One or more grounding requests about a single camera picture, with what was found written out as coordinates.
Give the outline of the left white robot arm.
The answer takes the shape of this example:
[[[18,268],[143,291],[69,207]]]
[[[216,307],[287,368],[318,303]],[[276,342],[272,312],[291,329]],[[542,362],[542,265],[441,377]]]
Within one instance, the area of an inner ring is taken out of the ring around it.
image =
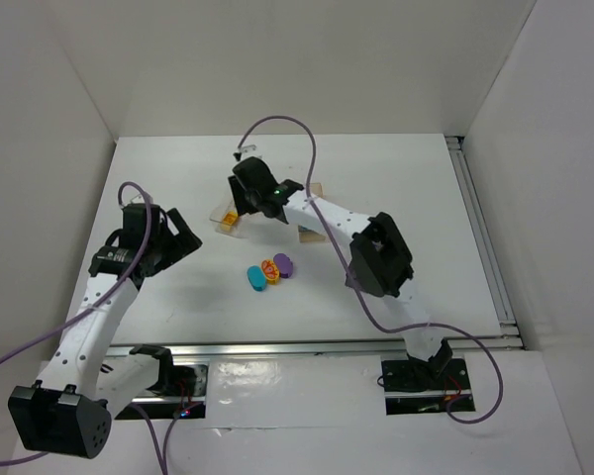
[[[80,320],[66,329],[35,382],[15,387],[9,397],[26,449],[92,459],[113,419],[139,394],[190,398],[195,375],[174,365],[170,349],[140,344],[117,362],[106,355],[145,280],[201,245],[175,208],[124,207],[121,227],[93,255]]]

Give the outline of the teal oval lego piece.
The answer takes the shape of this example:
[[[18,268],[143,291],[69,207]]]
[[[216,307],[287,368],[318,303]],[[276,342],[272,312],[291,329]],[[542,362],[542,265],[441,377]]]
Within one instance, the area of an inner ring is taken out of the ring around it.
[[[267,286],[267,280],[262,269],[253,265],[247,269],[247,280],[252,289],[256,292],[263,291]]]

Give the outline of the purple oval lego piece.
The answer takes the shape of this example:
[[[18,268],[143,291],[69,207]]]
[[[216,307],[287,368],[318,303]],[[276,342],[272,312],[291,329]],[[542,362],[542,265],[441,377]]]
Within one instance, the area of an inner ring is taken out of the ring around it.
[[[290,278],[294,272],[294,264],[290,257],[282,252],[276,253],[272,258],[281,278]]]

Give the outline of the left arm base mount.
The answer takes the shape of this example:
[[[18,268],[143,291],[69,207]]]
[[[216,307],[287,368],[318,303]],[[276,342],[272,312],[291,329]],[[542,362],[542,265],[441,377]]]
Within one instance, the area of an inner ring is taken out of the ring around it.
[[[203,363],[177,365],[173,381],[148,388],[134,398],[151,420],[201,420],[206,417],[209,366]]]

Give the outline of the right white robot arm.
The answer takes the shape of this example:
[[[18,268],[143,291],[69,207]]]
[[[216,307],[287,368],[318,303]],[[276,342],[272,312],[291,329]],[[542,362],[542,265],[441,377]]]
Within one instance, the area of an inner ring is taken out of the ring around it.
[[[380,298],[391,313],[409,319],[406,350],[419,378],[436,380],[452,358],[445,339],[431,328],[413,282],[412,253],[392,217],[354,213],[314,194],[293,180],[277,181],[259,157],[235,154],[229,184],[241,215],[262,214],[285,225],[327,236],[341,253],[346,285],[360,297]]]

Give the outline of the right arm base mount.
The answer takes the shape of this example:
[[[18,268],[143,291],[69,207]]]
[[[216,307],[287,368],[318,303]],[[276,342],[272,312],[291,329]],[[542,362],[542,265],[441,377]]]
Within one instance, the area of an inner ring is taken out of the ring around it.
[[[463,358],[453,359],[436,380],[422,377],[413,369],[408,359],[381,361],[376,384],[384,391],[387,416],[445,413],[448,403],[452,403],[453,413],[475,411]]]

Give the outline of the small yellow lego brick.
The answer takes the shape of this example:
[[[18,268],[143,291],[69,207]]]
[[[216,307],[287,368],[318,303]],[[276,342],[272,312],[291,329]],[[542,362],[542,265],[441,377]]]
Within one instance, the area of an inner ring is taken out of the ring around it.
[[[237,224],[238,219],[239,215],[236,212],[230,211],[223,217],[221,227],[228,231]]]

